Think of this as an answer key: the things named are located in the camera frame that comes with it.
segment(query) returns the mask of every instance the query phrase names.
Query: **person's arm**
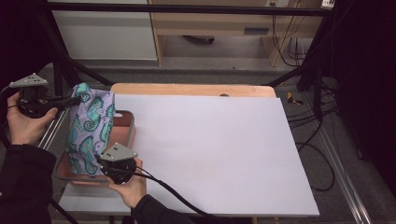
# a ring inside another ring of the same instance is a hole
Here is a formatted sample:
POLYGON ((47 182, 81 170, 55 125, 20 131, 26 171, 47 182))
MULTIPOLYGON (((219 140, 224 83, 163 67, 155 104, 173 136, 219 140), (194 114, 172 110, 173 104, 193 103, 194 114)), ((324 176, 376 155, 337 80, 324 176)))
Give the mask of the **person's arm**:
POLYGON ((144 224, 193 224, 186 215, 177 211, 166 208, 162 203, 158 202, 151 195, 145 195, 132 208, 132 216, 138 223, 144 224))
POLYGON ((29 145, 12 145, 0 172, 0 223, 50 223, 51 173, 56 158, 29 145))
MULTIPOLYGON (((137 158, 136 166, 143 168, 137 158)), ((166 208, 162 203, 147 194, 146 178, 133 175, 125 184, 116 185, 108 178, 109 187, 118 192, 124 203, 131 208, 131 215, 139 224, 193 224, 186 215, 166 208)))
POLYGON ((12 145, 0 171, 0 223, 50 223, 51 173, 56 158, 33 147, 56 115, 51 109, 40 119, 30 119, 15 106, 19 98, 8 98, 7 120, 12 145))

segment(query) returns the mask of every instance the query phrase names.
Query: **gray floor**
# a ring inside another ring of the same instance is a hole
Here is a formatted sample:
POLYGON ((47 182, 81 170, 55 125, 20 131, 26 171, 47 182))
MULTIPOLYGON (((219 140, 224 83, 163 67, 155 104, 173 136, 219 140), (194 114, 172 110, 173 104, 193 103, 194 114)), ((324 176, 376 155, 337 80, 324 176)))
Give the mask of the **gray floor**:
MULTIPOLYGON (((212 83, 212 84, 248 84, 261 85, 274 80, 292 69, 281 64, 271 67, 268 56, 263 50, 262 42, 256 37, 216 37, 213 44, 183 36, 171 36, 167 39, 163 65, 161 67, 151 62, 84 62, 99 74, 117 82, 155 82, 155 83, 212 83)), ((44 69, 40 75, 51 78, 51 70, 44 69)), ((91 82, 88 77, 82 78, 91 82)), ((303 105, 290 104, 287 93, 291 92, 295 99, 303 99, 300 92, 295 90, 298 78, 292 78, 281 87, 276 88, 276 95, 282 100, 287 116, 296 115, 308 110, 308 102, 303 105)), ((91 85, 102 88, 97 83, 91 85)), ((304 95, 312 98, 311 92, 304 95)), ((331 96, 324 97, 323 102, 331 102, 331 96)), ((323 110, 335 106, 327 104, 323 110)), ((296 142, 305 141, 316 129, 313 122, 305 126, 291 129, 296 142)), ((336 147, 346 172, 350 175, 351 183, 356 193, 367 209, 373 223, 396 223, 396 201, 382 181, 374 166, 369 161, 362 161, 357 156, 357 149, 351 140, 350 133, 339 115, 331 113, 326 116, 321 127, 325 130, 336 147)), ((64 134, 57 135, 55 144, 50 150, 60 155, 63 148, 64 134)), ((323 153, 323 142, 318 136, 311 144, 323 153)), ((308 175, 309 182, 316 188, 325 188, 331 183, 331 172, 325 161, 312 148, 305 147, 301 153, 301 160, 308 175)), ((54 177, 54 198, 60 199, 65 183, 54 177)), ((357 223, 352 216, 347 200, 336 181, 328 192, 313 191, 318 204, 320 216, 309 218, 261 217, 259 223, 357 223)), ((50 209, 52 219, 64 220, 56 211, 50 209)), ((107 221, 107 217, 74 214, 81 221, 107 221)))

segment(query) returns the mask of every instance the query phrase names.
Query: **hand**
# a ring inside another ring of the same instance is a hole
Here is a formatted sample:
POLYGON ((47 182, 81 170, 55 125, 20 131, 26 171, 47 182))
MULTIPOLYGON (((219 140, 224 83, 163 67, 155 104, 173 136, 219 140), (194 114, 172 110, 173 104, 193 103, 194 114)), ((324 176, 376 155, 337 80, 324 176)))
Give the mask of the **hand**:
POLYGON ((19 98, 20 94, 15 93, 7 99, 7 120, 11 133, 11 143, 12 145, 34 145, 43 136, 46 126, 55 119, 58 109, 52 108, 40 119, 31 119, 21 114, 18 107, 15 106, 19 98))
MULTIPOLYGON (((143 168, 143 162, 137 158, 134 158, 136 166, 143 168)), ((142 170, 136 169, 136 172, 142 174, 142 170)), ((121 185, 114 184, 113 180, 107 178, 110 189, 114 189, 119 193, 124 203, 130 207, 135 208, 139 201, 147 194, 146 178, 138 175, 133 175, 131 179, 121 185)))

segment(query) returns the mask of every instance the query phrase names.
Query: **white cabinet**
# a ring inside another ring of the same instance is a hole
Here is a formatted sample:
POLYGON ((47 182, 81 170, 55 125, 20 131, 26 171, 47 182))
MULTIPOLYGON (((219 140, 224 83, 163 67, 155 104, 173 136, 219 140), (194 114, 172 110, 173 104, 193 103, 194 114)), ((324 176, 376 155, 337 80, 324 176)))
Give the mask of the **white cabinet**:
MULTIPOLYGON (((147 0, 49 0, 147 4, 147 0)), ((53 11, 69 55, 84 60, 157 60, 149 13, 53 11)))

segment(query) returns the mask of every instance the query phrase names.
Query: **fabric bag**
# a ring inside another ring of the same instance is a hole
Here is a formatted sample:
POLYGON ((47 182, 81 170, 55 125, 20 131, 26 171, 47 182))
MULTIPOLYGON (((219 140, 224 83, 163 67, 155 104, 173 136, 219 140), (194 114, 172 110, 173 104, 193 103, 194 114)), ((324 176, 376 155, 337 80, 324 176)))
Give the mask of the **fabric bag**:
POLYGON ((86 83, 73 88, 81 103, 70 110, 70 133, 65 152, 76 175, 103 175, 94 155, 106 149, 115 114, 114 92, 91 89, 86 83))

